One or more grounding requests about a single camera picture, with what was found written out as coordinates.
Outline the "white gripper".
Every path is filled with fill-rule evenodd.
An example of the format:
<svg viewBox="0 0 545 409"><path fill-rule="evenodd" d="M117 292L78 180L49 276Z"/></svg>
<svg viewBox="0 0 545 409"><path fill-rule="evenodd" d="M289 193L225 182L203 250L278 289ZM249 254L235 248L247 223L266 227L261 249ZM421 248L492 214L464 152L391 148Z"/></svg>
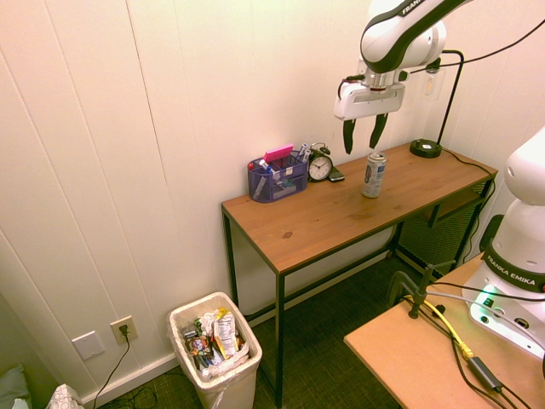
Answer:
<svg viewBox="0 0 545 409"><path fill-rule="evenodd" d="M343 140L346 154L353 151L353 132L358 118L376 116L370 136L370 148L375 149L385 129L388 114L401 108L405 86L400 83L388 85L382 90L372 90L363 80L363 75L344 78L337 90L334 105L336 118L343 122Z"/></svg>

